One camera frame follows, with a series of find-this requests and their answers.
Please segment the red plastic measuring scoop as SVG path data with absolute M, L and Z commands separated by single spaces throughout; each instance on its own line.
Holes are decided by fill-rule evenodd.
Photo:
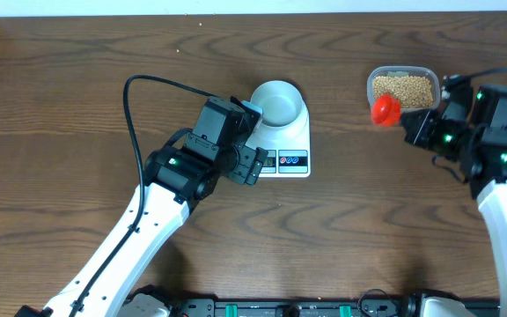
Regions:
M 371 122 L 377 126 L 392 127 L 400 124 L 401 105 L 391 94 L 383 94 L 371 109 Z

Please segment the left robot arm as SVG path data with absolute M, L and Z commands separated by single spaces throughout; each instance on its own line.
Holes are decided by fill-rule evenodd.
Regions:
M 114 229 L 76 277 L 47 304 L 19 316 L 115 316 L 151 259 L 225 177 L 252 186 L 268 153 L 246 142 L 263 111 L 210 97 L 193 129 L 181 129 L 145 162 L 142 182 Z

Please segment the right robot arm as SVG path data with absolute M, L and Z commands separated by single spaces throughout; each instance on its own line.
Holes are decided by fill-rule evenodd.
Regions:
M 459 163 L 459 181 L 469 185 L 489 233 L 499 313 L 507 316 L 507 87 L 466 88 L 443 112 L 405 113 L 400 124 L 407 143 Z

